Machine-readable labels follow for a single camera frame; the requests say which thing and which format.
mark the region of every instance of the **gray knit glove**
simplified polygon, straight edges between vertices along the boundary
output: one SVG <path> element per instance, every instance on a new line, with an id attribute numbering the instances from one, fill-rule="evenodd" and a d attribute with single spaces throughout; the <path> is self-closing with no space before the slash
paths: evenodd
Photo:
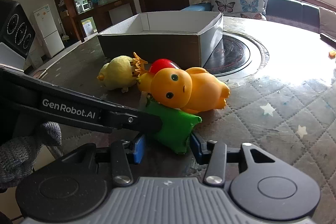
<path id="1" fill-rule="evenodd" d="M 0 189 L 17 186 L 30 175 L 43 144 L 61 145 L 61 129 L 56 122 L 38 126 L 34 135 L 17 137 L 0 146 Z"/>

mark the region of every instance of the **red ball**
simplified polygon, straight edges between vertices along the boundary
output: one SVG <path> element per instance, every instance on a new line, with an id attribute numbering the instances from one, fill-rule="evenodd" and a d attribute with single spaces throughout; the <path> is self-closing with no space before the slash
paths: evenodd
<path id="1" fill-rule="evenodd" d="M 173 61 L 168 59 L 158 59 L 150 67 L 149 72 L 156 74 L 159 70 L 164 68 L 175 68 L 179 69 L 180 67 L 176 65 Z"/>

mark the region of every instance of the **blue cushion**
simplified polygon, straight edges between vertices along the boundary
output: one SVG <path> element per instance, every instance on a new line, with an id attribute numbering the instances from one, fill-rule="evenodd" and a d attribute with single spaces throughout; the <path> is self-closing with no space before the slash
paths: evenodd
<path id="1" fill-rule="evenodd" d="M 297 0 L 268 0 L 266 15 L 302 22 L 302 3 Z"/>
<path id="2" fill-rule="evenodd" d="M 302 23 L 309 24 L 315 27 L 320 27 L 320 12 L 319 7 L 302 2 Z"/>
<path id="3" fill-rule="evenodd" d="M 211 11 L 211 3 L 198 3 L 191 5 L 182 11 Z"/>

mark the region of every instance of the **toy beak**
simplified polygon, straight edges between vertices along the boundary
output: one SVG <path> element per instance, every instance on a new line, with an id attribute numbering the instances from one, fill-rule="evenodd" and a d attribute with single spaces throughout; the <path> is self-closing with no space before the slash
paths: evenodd
<path id="1" fill-rule="evenodd" d="M 100 81 L 103 81 L 103 80 L 104 80 L 104 75 L 99 74 L 99 75 L 97 76 L 97 79 L 100 80 Z"/>

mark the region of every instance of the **quilted tablecloth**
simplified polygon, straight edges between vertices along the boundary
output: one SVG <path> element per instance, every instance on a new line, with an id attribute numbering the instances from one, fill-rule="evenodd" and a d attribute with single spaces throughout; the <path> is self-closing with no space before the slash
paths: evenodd
<path id="1" fill-rule="evenodd" d="M 269 60 L 255 75 L 230 80 L 227 107 L 200 113 L 203 122 L 195 130 L 204 139 L 220 140 L 230 147 L 254 143 L 310 175 L 322 192 L 315 222 L 336 224 L 336 65 L 328 58 L 331 47 L 317 33 L 274 22 L 225 17 L 224 29 L 254 37 L 268 50 Z M 96 80 L 105 63 L 94 37 L 51 66 L 43 80 L 136 108 L 140 98 L 136 86 L 125 94 L 107 92 Z M 136 134 L 127 130 L 104 134 L 67 126 L 62 126 L 62 133 L 59 153 L 87 142 L 108 146 Z M 132 171 L 135 178 L 201 177 L 205 168 L 191 153 L 175 155 L 150 145 L 142 163 L 132 166 Z M 234 164 L 228 166 L 228 179 L 237 173 Z"/>

